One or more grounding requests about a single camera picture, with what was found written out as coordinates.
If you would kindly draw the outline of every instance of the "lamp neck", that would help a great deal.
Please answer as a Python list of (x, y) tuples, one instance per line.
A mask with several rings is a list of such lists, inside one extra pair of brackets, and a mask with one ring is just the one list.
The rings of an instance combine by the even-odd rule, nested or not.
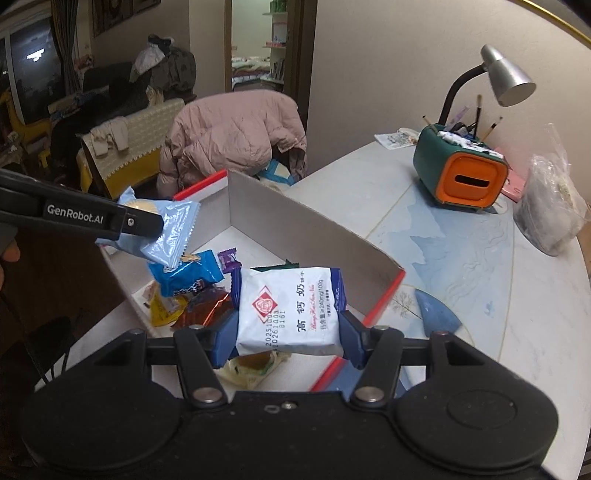
[(453, 82), (452, 88), (450, 88), (447, 93), (443, 109), (441, 110), (441, 115), (439, 116), (439, 125), (445, 125), (447, 123), (449, 112), (452, 109), (453, 99), (456, 97), (458, 90), (462, 88), (462, 85), (485, 72), (485, 66), (484, 64), (481, 64), (478, 65), (478, 67), (474, 67), (472, 70), (468, 70), (466, 73), (462, 73), (460, 77)]

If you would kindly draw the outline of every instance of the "red logo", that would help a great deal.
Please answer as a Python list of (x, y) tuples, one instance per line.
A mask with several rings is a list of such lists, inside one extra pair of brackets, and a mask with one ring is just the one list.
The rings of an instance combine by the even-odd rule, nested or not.
[(267, 315), (277, 308), (277, 303), (271, 298), (268, 289), (265, 287), (259, 297), (252, 303), (252, 306), (259, 313), (261, 321), (265, 323)]

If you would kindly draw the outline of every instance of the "hand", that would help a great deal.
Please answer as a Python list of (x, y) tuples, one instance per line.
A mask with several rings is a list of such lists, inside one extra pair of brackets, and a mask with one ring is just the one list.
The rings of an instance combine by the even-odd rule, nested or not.
[[(6, 262), (17, 262), (21, 258), (21, 251), (18, 249), (17, 243), (13, 240), (10, 245), (7, 246), (6, 250), (2, 254), (2, 260)], [(0, 288), (4, 283), (4, 270), (0, 265)]]

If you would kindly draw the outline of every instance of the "pen holder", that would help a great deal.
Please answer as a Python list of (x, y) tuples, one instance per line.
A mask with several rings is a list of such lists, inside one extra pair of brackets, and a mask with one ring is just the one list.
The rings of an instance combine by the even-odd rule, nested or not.
[[(435, 127), (443, 130), (441, 125)], [(431, 127), (418, 138), (413, 164), (438, 202), (477, 209), (495, 203), (509, 173), (505, 160), (449, 144)]]

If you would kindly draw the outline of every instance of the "wall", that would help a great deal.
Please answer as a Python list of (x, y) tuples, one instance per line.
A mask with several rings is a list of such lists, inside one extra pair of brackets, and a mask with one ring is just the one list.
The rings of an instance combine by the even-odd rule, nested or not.
[(76, 43), (79, 58), (92, 53), (92, 3), (90, 0), (78, 1)]
[(591, 48), (507, 0), (323, 0), (317, 14), (308, 122), (311, 171), (399, 127), (436, 121), (447, 90), (482, 62), (490, 43), (538, 84), (502, 108), (485, 76), (458, 94), (452, 114), (484, 95), (482, 125), (522, 175), (543, 125), (555, 123), (579, 192), (591, 200)]
[[(119, 25), (92, 37), (90, 48), (95, 65), (105, 66), (120, 61), (133, 61), (148, 42), (148, 35), (173, 37), (175, 45), (188, 50), (190, 0), (162, 0), (160, 5), (145, 10)], [(204, 3), (192, 0), (190, 3)], [(89, 16), (92, 32), (92, 15)]]
[(224, 1), (189, 0), (190, 47), (197, 63), (198, 98), (223, 93), (225, 86)]
[(232, 52), (235, 57), (268, 57), (262, 46), (271, 40), (272, 16), (269, 0), (232, 0)]

